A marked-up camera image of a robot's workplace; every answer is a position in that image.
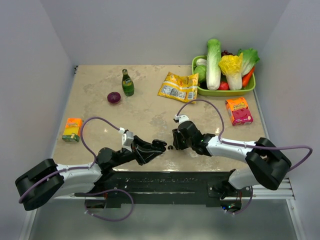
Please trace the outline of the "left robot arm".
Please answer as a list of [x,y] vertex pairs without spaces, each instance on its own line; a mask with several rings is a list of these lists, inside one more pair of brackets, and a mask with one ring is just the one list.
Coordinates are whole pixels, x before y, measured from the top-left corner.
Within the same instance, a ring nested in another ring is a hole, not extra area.
[[20,195],[18,202],[26,211],[31,211],[63,195],[90,193],[99,196],[104,190],[102,182],[114,174],[114,168],[131,161],[145,165],[162,155],[166,146],[165,141],[146,142],[135,135],[124,139],[118,151],[102,148],[93,164],[63,165],[52,158],[45,159],[15,180]]

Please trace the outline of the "black earbud charging case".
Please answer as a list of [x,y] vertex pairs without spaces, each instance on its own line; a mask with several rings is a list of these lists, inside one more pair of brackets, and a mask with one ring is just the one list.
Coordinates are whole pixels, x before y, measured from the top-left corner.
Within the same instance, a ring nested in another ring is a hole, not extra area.
[[165,152],[167,143],[163,140],[154,139],[151,143],[151,146],[154,150]]

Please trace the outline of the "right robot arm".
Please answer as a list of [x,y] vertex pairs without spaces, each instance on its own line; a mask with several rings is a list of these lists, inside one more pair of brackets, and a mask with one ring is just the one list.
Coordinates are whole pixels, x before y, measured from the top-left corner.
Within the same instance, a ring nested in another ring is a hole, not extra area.
[[275,191],[292,166],[291,161],[264,137],[249,142],[230,140],[227,144],[215,134],[202,134],[190,120],[180,123],[172,134],[176,150],[191,148],[198,155],[226,157],[248,165],[248,168],[232,170],[227,179],[215,187],[230,197],[244,187],[255,185]]

